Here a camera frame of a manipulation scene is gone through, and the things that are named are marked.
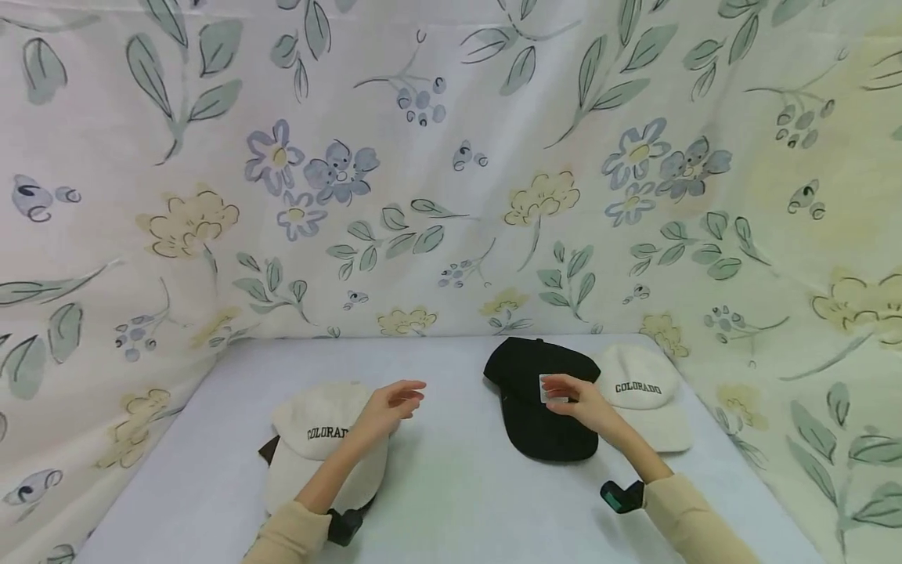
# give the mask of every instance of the blue flower print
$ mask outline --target blue flower print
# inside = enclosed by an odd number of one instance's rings
[[[294,188],[291,167],[304,161],[304,153],[288,143],[288,122],[280,119],[272,127],[272,136],[255,131],[247,136],[247,146],[255,156],[244,166],[244,179],[249,182],[263,180],[273,196]]]
[[[329,200],[351,205],[354,194],[362,196],[371,191],[370,184],[364,180],[368,172],[379,165],[376,151],[365,147],[354,155],[354,175],[348,176],[347,168],[351,162],[351,150],[337,139],[326,148],[326,159],[313,159],[304,167],[304,178],[313,190],[317,190],[317,203],[325,206]]]
[[[285,236],[289,241],[297,241],[298,235],[312,237],[319,233],[317,223],[328,213],[324,209],[309,209],[313,204],[313,194],[304,192],[295,197],[286,191],[282,199],[288,209],[279,212],[276,223],[285,227]]]
[[[658,140],[665,127],[667,120],[658,117],[645,126],[642,134],[635,127],[623,132],[620,152],[612,153],[602,165],[602,174],[611,177],[611,190],[623,188],[630,178],[643,180],[649,174],[650,160],[670,151],[670,143]]]
[[[723,149],[710,153],[707,137],[696,139],[686,153],[672,152],[661,162],[661,182],[655,190],[660,196],[670,192],[670,198],[679,201],[686,194],[701,196],[705,191],[704,181],[713,174],[723,174],[730,169],[732,153]]]
[[[614,218],[615,227],[618,227],[624,221],[627,225],[636,225],[642,219],[643,211],[651,211],[655,208],[655,200],[640,197],[650,194],[654,189],[654,182],[646,182],[641,186],[638,182],[633,182],[624,192],[624,200],[608,206],[604,211],[604,215]]]

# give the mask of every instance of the black baseball cap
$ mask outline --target black baseball cap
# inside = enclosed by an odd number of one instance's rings
[[[508,337],[494,350],[483,375],[498,386],[504,428],[523,455],[547,462],[585,460],[598,449],[598,435],[541,401],[542,374],[570,374],[594,382],[601,371],[586,355],[542,339]]]

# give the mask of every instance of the cap brim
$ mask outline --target cap brim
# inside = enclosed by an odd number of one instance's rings
[[[689,420],[674,402],[656,410],[614,410],[657,452],[683,452],[692,447]]]
[[[360,509],[368,504],[375,497],[385,477],[388,452],[387,439],[375,445],[351,471],[331,509],[344,513],[348,509]],[[275,454],[272,455],[270,471],[263,489],[267,513],[275,514],[281,506],[294,499],[322,464],[321,460],[310,460],[300,456],[280,440]]]
[[[502,395],[502,416],[511,444],[523,455],[547,462],[576,462],[598,449],[598,435],[544,404]]]

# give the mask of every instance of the hand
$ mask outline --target hand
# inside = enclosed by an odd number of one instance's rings
[[[623,420],[591,382],[567,374],[550,374],[542,378],[542,388],[548,392],[549,398],[571,400],[568,403],[546,403],[551,411],[573,417],[586,428],[601,435],[602,439],[614,447],[622,448],[636,436],[636,431]]]
[[[373,392],[345,441],[369,449],[387,437],[398,428],[400,420],[413,417],[424,397],[417,390],[425,387],[426,383],[419,380],[400,380]]]

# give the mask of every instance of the white baseball cap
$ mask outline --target white baseball cap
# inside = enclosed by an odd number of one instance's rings
[[[299,393],[276,408],[272,424],[281,438],[263,490],[269,514],[295,498],[338,448],[369,399],[370,392],[359,382],[329,383]],[[373,499],[385,476],[388,450],[389,441],[385,439],[357,463],[332,509],[344,513],[360,509]]]
[[[692,447],[686,413],[677,402],[683,379],[663,355],[636,345],[611,345],[597,359],[595,386],[657,452]]]

